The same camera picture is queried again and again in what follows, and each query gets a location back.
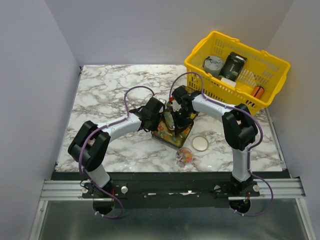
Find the hinged candy tin box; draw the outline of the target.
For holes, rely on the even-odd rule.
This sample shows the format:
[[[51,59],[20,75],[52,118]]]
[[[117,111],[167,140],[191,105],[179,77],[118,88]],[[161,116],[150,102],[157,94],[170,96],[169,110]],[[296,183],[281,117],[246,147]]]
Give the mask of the hinged candy tin box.
[[[185,86],[185,88],[187,89],[187,91],[190,93],[190,107],[193,108],[192,106],[192,100],[199,96],[201,94],[200,91],[198,90],[192,90],[191,88]],[[174,119],[174,112],[172,110],[172,96],[169,98],[169,101],[166,103],[165,105],[165,110],[164,111],[171,111],[172,117]],[[193,125],[194,125],[194,121],[195,118],[198,116],[198,112],[196,112],[194,110],[194,113],[191,115],[191,118],[193,119]],[[158,125],[158,130],[157,131],[153,131],[151,133],[151,136],[153,139],[173,148],[173,149],[180,149],[181,147],[183,147],[186,139],[188,138],[192,128],[192,126],[189,126],[188,128],[186,128],[185,130],[182,130],[181,135],[182,135],[182,139],[176,139],[175,138],[175,130],[171,131],[167,128],[166,126],[166,122],[164,119],[164,113],[162,114],[161,120],[159,122]]]

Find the silver metal scoop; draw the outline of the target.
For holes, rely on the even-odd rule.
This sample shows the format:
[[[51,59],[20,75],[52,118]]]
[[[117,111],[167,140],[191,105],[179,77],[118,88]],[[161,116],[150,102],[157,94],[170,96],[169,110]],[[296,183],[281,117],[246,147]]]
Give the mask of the silver metal scoop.
[[[171,111],[169,111],[169,110],[164,111],[163,117],[164,117],[167,128],[170,131],[174,131],[175,130],[175,122],[174,122]]]

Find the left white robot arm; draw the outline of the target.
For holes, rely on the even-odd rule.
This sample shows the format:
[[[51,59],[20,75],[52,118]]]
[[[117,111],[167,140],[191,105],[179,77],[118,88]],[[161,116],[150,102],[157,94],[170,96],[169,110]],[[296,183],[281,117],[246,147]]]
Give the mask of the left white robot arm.
[[[86,173],[95,184],[93,191],[101,198],[111,191],[111,177],[105,171],[102,162],[109,144],[129,133],[144,130],[153,132],[158,129],[163,106],[140,108],[129,111],[128,116],[120,117],[103,125],[86,121],[68,147],[68,154],[78,163],[79,171]]]

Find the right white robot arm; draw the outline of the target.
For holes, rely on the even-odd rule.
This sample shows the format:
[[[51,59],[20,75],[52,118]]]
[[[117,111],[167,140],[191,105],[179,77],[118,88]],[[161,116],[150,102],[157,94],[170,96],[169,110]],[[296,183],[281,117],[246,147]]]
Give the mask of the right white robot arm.
[[[176,135],[193,124],[191,114],[204,113],[222,123],[225,140],[232,148],[233,155],[231,175],[235,180],[230,183],[230,191],[236,196],[247,192],[246,181],[251,177],[248,151],[258,134],[257,125],[247,106],[224,104],[199,91],[178,93],[175,90],[172,98],[180,105],[180,109],[172,113]]]

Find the gold jar lid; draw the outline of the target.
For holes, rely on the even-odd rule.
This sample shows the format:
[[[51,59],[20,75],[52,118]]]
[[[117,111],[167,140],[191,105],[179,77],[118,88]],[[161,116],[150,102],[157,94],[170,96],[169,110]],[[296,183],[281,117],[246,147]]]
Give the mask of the gold jar lid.
[[[203,152],[208,149],[209,141],[205,136],[197,135],[192,139],[192,147],[199,152]]]

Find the clear glass jar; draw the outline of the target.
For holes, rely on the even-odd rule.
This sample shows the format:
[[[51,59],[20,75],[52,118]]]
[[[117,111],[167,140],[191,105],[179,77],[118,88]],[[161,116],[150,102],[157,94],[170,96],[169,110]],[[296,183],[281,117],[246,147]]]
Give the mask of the clear glass jar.
[[[193,152],[187,147],[181,147],[175,154],[175,160],[180,167],[185,167],[193,161]]]

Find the white box in basket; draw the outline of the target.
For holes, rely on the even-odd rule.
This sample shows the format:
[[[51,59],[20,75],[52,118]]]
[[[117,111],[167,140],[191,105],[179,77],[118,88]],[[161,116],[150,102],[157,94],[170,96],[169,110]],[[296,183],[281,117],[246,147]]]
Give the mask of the white box in basket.
[[[222,77],[220,79],[220,81],[226,85],[228,85],[229,87],[235,88],[236,87],[236,82],[233,80],[230,80],[228,78]]]

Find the grey tape roll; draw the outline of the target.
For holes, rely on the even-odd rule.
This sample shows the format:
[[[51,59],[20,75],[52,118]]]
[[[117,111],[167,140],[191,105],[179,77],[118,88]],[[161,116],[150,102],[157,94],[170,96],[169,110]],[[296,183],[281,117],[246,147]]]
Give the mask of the grey tape roll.
[[[223,66],[223,60],[220,57],[214,55],[207,56],[202,64],[203,70],[207,74],[211,74],[213,77],[218,77],[220,75]]]

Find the yellow plastic basket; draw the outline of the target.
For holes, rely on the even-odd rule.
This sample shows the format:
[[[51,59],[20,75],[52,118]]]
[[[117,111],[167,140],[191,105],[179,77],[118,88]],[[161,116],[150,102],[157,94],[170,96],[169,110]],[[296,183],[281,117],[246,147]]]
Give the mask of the yellow plastic basket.
[[[255,115],[271,105],[282,89],[291,65],[265,50],[256,50],[218,31],[203,38],[185,59],[195,75],[188,87],[227,104],[245,104]]]

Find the black product box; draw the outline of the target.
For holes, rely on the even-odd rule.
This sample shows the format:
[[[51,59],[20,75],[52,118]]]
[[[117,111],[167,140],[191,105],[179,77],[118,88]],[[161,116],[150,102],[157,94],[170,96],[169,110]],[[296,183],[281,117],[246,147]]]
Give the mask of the black product box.
[[[232,81],[236,81],[246,61],[246,57],[232,51],[226,58],[219,76],[222,78],[230,79]]]

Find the orange cylinder bottle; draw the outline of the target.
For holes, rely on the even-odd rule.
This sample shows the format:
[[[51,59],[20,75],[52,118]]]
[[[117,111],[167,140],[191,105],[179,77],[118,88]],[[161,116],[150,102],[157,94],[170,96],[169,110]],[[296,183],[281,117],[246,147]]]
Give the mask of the orange cylinder bottle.
[[[262,98],[264,92],[265,92],[265,89],[262,86],[258,85],[253,89],[253,91],[251,92],[250,95],[253,96],[254,98],[260,100]]]

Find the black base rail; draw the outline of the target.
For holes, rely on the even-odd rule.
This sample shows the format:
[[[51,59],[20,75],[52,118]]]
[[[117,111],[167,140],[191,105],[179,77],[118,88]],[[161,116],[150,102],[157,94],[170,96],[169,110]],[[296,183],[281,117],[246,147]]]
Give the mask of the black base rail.
[[[253,186],[239,189],[229,172],[111,172],[111,181],[101,192],[84,176],[75,172],[54,172],[54,182],[75,182],[80,192],[77,200],[92,202],[93,209],[103,212],[129,209],[239,207],[240,198],[260,197]]]

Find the aluminium frame rail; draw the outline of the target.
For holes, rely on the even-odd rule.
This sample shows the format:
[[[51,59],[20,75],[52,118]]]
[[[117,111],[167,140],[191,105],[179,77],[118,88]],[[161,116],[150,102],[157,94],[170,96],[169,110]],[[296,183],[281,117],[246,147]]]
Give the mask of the aluminium frame rail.
[[[129,197],[196,197],[208,194],[213,198],[229,200],[249,199],[300,199],[306,196],[301,180],[298,178],[255,179],[240,193],[231,193],[227,183],[210,183],[207,180],[116,180],[109,194],[101,192],[89,181],[47,180],[44,182],[40,199],[42,201],[95,200],[111,201]]]

